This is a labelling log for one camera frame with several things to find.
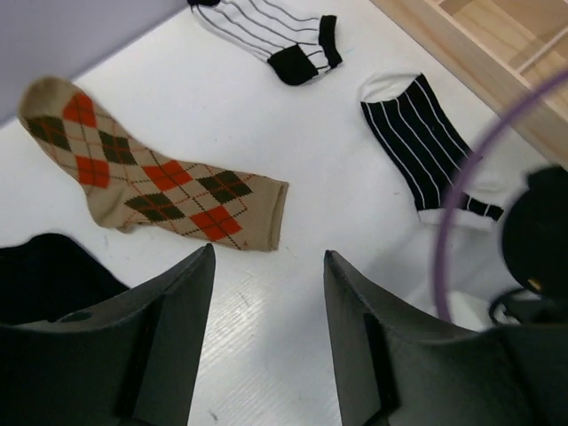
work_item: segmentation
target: wooden tray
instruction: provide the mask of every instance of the wooden tray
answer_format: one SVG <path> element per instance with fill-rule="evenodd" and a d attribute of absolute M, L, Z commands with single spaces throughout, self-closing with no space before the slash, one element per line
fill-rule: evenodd
<path fill-rule="evenodd" d="M 568 67 L 568 0 L 371 0 L 497 114 Z M 568 166 L 568 85 L 517 123 Z"/>

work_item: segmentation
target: brown argyle sock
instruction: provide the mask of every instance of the brown argyle sock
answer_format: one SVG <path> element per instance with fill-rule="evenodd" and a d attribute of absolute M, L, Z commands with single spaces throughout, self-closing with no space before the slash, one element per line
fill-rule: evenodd
<path fill-rule="evenodd" d="M 278 248 L 287 183 L 158 154 L 56 77 L 31 84 L 19 117 L 81 184 L 98 225 L 126 232 L 152 224 L 235 249 Z"/>

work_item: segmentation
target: white tabletop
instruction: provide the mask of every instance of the white tabletop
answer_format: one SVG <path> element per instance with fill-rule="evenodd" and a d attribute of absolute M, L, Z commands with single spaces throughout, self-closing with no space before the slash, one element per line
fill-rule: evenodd
<path fill-rule="evenodd" d="M 286 86 L 269 66 L 201 28 L 189 10 L 77 79 L 135 137 L 168 156 L 290 183 L 279 251 L 215 246 L 192 425 L 340 424 L 324 250 L 339 251 L 407 300 L 429 303 L 435 228 L 419 224 L 403 178 L 368 129 L 359 84 L 375 71 L 414 66 L 469 143 L 494 118 L 367 0 L 287 1 L 339 17 L 344 64 L 314 84 Z M 64 233 L 136 286 L 203 245 L 153 227 L 130 235 L 99 228 L 80 186 L 18 122 L 0 130 L 0 146 L 2 246 Z M 486 167 L 499 168 L 515 188 L 521 171 L 539 162 L 511 132 Z M 494 235 L 457 233 L 455 286 L 488 297 L 510 285 L 495 248 Z"/>

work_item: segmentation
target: black sock with white stripes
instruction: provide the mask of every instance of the black sock with white stripes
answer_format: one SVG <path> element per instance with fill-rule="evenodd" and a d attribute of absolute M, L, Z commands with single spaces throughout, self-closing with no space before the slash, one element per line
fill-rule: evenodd
<path fill-rule="evenodd" d="M 471 150 L 442 110 L 424 75 L 374 75 L 361 88 L 367 122 L 396 164 L 424 223 L 439 224 L 441 205 Z M 455 223 L 489 230 L 503 210 L 464 194 Z"/>
<path fill-rule="evenodd" d="M 337 17 L 293 11 L 280 0 L 188 0 L 209 31 L 268 62 L 297 86 L 337 67 Z"/>

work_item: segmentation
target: argyle sock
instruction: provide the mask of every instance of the argyle sock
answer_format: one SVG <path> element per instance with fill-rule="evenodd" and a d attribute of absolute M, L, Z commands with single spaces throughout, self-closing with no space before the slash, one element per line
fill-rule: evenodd
<path fill-rule="evenodd" d="M 188 0 L 209 31 L 268 62 L 297 86 L 337 67 L 333 15 L 293 11 L 280 0 Z"/>
<path fill-rule="evenodd" d="M 287 183 L 158 154 L 56 77 L 31 84 L 19 118 L 81 184 L 100 226 L 127 232 L 152 224 L 235 249 L 278 247 Z"/>
<path fill-rule="evenodd" d="M 373 75 L 360 93 L 367 122 L 405 178 L 420 219 L 437 225 L 443 197 L 471 150 L 449 122 L 426 77 Z M 481 179 L 480 189 L 498 183 Z M 489 230 L 503 210 L 464 194 L 457 225 Z"/>
<path fill-rule="evenodd" d="M 0 248 L 0 323 L 56 321 L 128 287 L 63 235 L 47 233 Z"/>

